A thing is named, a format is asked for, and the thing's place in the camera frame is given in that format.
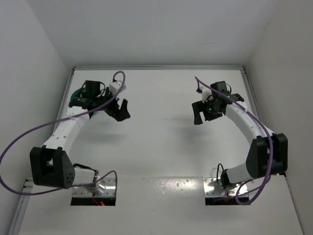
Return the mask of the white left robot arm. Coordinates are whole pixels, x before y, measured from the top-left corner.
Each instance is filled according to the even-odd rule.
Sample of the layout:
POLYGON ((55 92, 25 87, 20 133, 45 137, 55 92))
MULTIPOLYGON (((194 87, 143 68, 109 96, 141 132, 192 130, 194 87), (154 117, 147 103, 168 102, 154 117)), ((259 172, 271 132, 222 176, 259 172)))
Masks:
POLYGON ((126 89, 122 81, 113 80, 108 87, 99 81, 87 80, 76 90, 62 121, 41 147, 33 147, 30 163, 34 184, 68 189, 93 184, 97 170, 73 164, 69 152, 82 127, 99 111, 116 121, 130 118, 127 100, 118 104, 118 94, 126 89))

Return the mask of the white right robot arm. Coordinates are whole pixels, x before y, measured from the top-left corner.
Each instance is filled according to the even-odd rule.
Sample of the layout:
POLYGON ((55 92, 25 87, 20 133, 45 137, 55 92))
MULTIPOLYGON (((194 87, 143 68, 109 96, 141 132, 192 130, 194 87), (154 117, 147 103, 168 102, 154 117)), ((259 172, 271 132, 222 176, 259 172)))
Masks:
POLYGON ((223 188, 265 176, 285 173, 288 169, 288 138, 265 127, 247 109, 244 98, 220 81, 206 86, 197 83, 201 100, 192 103, 194 124, 226 116, 247 139, 250 149, 243 164, 224 169, 220 176, 223 188))

